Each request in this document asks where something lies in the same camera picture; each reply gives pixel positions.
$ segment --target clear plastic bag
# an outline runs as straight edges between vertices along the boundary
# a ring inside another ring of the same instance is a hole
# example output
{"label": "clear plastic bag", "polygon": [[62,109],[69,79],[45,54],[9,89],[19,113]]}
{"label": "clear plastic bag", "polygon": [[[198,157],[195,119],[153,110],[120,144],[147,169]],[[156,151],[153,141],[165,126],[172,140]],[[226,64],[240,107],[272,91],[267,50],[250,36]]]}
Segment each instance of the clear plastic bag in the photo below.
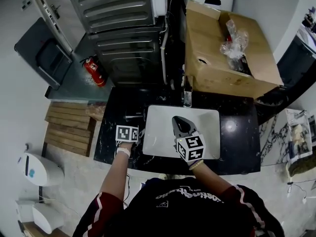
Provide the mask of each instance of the clear plastic bag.
{"label": "clear plastic bag", "polygon": [[240,59],[244,57],[244,51],[248,46],[248,32],[237,30],[233,20],[227,21],[226,26],[232,41],[224,42],[220,47],[220,51],[227,56],[231,69],[243,72],[244,68]]}

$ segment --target white wristband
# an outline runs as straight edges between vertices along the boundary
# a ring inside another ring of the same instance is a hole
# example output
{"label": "white wristband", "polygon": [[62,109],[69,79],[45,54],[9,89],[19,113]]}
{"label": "white wristband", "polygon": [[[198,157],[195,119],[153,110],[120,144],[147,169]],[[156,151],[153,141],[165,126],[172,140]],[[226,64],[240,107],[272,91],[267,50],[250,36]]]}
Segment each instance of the white wristband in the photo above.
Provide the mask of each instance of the white wristband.
{"label": "white wristband", "polygon": [[128,157],[130,157],[130,151],[127,148],[118,148],[117,152],[118,151],[124,152],[124,153],[126,153],[128,155]]}

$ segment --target blue sticker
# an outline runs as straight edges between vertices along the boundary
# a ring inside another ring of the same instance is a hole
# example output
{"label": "blue sticker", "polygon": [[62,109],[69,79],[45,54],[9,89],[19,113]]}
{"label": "blue sticker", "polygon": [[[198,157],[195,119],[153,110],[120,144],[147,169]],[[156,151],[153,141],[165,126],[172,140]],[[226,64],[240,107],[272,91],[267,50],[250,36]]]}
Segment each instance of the blue sticker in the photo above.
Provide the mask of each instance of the blue sticker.
{"label": "blue sticker", "polygon": [[34,174],[35,174],[35,170],[31,169],[31,170],[30,170],[30,173],[29,173],[29,176],[30,176],[31,178],[33,178],[33,177],[34,177]]}

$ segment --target white board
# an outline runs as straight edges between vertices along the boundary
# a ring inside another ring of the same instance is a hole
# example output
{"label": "white board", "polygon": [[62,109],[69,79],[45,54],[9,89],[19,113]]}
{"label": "white board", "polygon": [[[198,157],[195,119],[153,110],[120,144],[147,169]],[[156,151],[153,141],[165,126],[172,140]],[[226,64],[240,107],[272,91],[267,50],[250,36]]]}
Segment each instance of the white board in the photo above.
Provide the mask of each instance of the white board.
{"label": "white board", "polygon": [[180,158],[174,148],[172,118],[181,116],[192,121],[205,139],[204,159],[220,157],[220,121],[216,110],[150,105],[143,144],[145,155]]}

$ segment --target black t-shirt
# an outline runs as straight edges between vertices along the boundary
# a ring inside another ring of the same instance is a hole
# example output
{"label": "black t-shirt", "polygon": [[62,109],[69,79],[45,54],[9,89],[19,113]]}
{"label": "black t-shirt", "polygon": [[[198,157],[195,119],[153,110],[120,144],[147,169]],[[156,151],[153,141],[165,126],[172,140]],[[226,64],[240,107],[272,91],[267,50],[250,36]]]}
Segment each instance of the black t-shirt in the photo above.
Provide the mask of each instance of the black t-shirt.
{"label": "black t-shirt", "polygon": [[194,178],[150,180],[125,210],[118,198],[100,193],[74,236],[103,234],[284,236],[254,191],[233,186],[217,197]]}

